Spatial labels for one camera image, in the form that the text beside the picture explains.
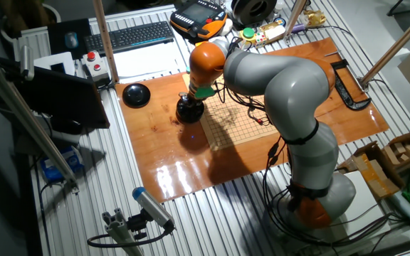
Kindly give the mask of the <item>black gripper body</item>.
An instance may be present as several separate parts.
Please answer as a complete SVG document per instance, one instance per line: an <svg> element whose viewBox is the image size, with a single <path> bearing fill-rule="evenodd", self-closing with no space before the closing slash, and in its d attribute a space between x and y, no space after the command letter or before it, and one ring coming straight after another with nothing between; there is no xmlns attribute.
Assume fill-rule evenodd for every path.
<svg viewBox="0 0 410 256"><path fill-rule="evenodd" d="M186 107L189 109L199 109L201 108L201 100L196 99L195 97L186 96Z"/></svg>

